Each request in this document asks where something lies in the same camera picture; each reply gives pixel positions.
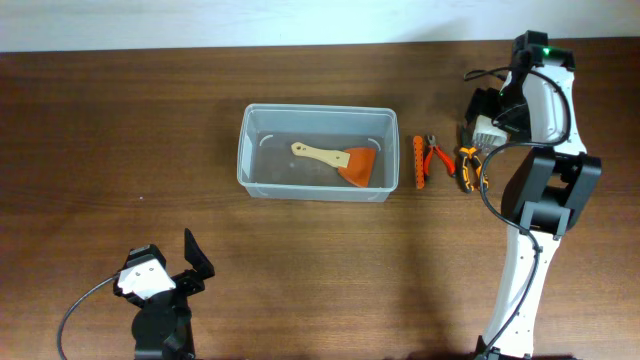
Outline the clear screwdriver bit case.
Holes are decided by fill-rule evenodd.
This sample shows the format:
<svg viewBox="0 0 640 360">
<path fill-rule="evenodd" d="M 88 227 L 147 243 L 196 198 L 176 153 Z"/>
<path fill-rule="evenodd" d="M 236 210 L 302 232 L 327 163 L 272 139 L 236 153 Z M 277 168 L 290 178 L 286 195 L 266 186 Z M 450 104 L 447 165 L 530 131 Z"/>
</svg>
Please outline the clear screwdriver bit case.
<svg viewBox="0 0 640 360">
<path fill-rule="evenodd" d="M 472 144 L 483 153 L 488 154 L 504 145 L 508 140 L 508 133 L 495 127 L 490 118 L 479 115 L 475 120 L 472 134 Z"/>
</svg>

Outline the orange black handled pliers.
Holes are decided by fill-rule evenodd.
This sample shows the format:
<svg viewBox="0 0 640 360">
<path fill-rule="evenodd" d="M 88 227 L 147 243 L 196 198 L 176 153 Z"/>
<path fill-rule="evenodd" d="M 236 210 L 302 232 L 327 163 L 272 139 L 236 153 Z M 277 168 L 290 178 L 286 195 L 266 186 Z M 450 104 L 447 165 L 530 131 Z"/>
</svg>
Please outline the orange black handled pliers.
<svg viewBox="0 0 640 360">
<path fill-rule="evenodd" d="M 488 189 L 489 180 L 487 175 L 482 174 L 483 163 L 479 157 L 480 151 L 473 146 L 465 126 L 458 127 L 458 137 L 456 174 L 462 191 L 471 193 L 481 185 Z"/>
</svg>

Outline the red handled small cutters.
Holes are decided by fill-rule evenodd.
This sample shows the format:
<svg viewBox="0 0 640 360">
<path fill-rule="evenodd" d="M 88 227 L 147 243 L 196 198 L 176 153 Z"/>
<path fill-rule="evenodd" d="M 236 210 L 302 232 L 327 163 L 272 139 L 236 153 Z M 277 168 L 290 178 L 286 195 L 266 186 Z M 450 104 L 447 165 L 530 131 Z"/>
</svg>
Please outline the red handled small cutters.
<svg viewBox="0 0 640 360">
<path fill-rule="evenodd" d="M 455 178 L 456 177 L 455 163 L 452 160 L 452 158 L 442 150 L 442 148 L 436 141 L 436 137 L 434 135 L 427 135 L 425 139 L 427 141 L 427 152 L 423 161 L 424 176 L 426 178 L 430 176 L 430 164 L 433 156 L 436 156 L 444 164 L 447 174 L 450 177 Z"/>
</svg>

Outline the clear plastic container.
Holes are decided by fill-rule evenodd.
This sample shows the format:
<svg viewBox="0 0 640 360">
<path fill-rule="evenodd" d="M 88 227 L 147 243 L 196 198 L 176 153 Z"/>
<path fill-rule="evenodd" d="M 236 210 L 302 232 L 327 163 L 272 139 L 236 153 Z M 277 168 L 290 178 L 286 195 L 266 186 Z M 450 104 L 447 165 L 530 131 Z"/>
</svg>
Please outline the clear plastic container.
<svg viewBox="0 0 640 360">
<path fill-rule="evenodd" d="M 400 137 L 389 108 L 251 104 L 237 179 L 255 198 L 383 202 L 399 183 Z"/>
</svg>

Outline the red scraper wooden handle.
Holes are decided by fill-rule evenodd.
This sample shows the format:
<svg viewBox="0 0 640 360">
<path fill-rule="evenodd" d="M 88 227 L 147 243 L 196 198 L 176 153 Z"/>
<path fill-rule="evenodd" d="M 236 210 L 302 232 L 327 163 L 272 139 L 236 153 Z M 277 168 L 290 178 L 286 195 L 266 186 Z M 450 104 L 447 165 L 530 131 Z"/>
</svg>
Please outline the red scraper wooden handle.
<svg viewBox="0 0 640 360">
<path fill-rule="evenodd" d="M 294 142 L 291 151 L 295 156 L 311 158 L 336 168 L 339 175 L 350 184 L 366 188 L 369 186 L 376 158 L 376 150 L 355 147 L 345 150 L 326 150 Z"/>
</svg>

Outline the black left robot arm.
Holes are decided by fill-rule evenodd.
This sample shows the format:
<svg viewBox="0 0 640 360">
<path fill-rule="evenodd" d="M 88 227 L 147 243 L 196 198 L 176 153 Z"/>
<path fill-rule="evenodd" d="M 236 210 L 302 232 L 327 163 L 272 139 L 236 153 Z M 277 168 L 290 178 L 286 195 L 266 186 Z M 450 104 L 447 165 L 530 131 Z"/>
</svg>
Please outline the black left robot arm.
<svg viewBox="0 0 640 360">
<path fill-rule="evenodd" d="M 196 357 L 188 298 L 205 290 L 204 281 L 215 276 L 215 269 L 188 229 L 184 258 L 191 267 L 171 276 L 158 246 L 149 244 L 131 250 L 116 276 L 114 295 L 139 308 L 131 326 L 136 359 Z"/>
</svg>

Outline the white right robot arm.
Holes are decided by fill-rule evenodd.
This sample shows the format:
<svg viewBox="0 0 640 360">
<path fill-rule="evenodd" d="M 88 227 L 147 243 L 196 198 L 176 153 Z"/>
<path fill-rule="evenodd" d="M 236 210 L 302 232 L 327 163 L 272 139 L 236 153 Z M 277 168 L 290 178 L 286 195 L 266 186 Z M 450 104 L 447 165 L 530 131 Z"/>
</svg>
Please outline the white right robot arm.
<svg viewBox="0 0 640 360">
<path fill-rule="evenodd" d="M 507 252 L 496 304 L 473 353 L 476 359 L 531 359 L 536 314 L 554 254 L 578 221 L 602 174 L 576 125 L 572 51 L 544 32 L 516 37 L 508 65 L 489 70 L 499 89 L 476 89 L 465 119 L 475 131 L 508 140 L 486 158 L 515 147 L 529 152 L 491 212 L 507 226 Z"/>
</svg>

